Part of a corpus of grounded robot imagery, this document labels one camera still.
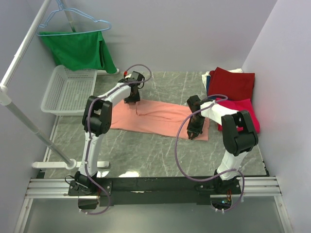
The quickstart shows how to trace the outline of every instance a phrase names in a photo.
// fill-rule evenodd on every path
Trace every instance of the blue cloth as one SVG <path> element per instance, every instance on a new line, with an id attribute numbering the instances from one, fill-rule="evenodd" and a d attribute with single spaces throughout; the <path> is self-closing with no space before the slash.
<path id="1" fill-rule="evenodd" d="M 210 84 L 210 79 L 211 77 L 209 75 L 206 76 L 206 94 L 208 93 L 208 89 L 209 89 L 209 84 Z"/>

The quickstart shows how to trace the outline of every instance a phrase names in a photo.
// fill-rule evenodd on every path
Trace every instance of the pink towel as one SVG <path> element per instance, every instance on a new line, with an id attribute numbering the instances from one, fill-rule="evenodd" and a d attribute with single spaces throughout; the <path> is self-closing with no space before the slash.
<path id="1" fill-rule="evenodd" d="M 189 107 L 152 100 L 141 100 L 136 104 L 121 101 L 112 110 L 111 129 L 121 129 L 141 133 L 156 133 L 176 137 L 182 121 L 191 114 Z M 188 139 L 188 121 L 180 138 Z M 203 133 L 196 139 L 208 139 L 209 119 L 205 119 Z"/>

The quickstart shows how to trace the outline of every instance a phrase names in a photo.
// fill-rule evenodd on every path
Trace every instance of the white cloth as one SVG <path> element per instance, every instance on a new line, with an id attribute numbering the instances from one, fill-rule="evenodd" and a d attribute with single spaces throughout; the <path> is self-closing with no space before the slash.
<path id="1" fill-rule="evenodd" d="M 243 70 L 241 68 L 238 69 L 232 69 L 228 70 L 231 73 L 243 73 Z M 202 82 L 204 84 L 204 87 L 206 87 L 207 82 L 207 76 L 209 75 L 209 71 L 207 71 L 205 74 L 202 75 Z"/>

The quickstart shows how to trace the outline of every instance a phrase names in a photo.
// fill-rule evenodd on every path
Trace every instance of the green towel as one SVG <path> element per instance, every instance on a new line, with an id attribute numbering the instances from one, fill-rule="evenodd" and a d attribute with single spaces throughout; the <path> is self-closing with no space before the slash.
<path id="1" fill-rule="evenodd" d="M 41 35 L 63 34 L 40 32 Z M 71 70 L 103 69 L 107 73 L 117 72 L 111 59 L 102 32 L 41 37 L 53 54 L 57 65 Z"/>

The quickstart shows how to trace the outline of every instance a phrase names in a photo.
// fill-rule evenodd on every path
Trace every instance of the red towel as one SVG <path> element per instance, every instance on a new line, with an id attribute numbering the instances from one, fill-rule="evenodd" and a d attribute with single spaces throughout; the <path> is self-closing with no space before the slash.
<path id="1" fill-rule="evenodd" d="M 259 122 L 256 118 L 256 115 L 255 115 L 255 112 L 254 112 L 254 109 L 253 109 L 253 106 L 252 106 L 250 99 L 241 100 L 241 101 L 225 100 L 225 101 L 219 102 L 219 104 L 223 107 L 226 107 L 226 108 L 229 108 L 232 110 L 237 110 L 237 111 L 247 110 L 247 111 L 249 111 L 249 114 L 251 115 L 251 118 L 252 118 L 253 124 L 255 126 L 256 132 L 257 133 L 260 132 L 260 125 L 259 125 Z M 218 125 L 218 130 L 219 131 L 223 130 L 221 125 Z"/>
<path id="2" fill-rule="evenodd" d="M 217 67 L 211 76 L 208 96 L 223 94 L 230 100 L 251 99 L 255 82 L 254 73 L 231 73 Z"/>

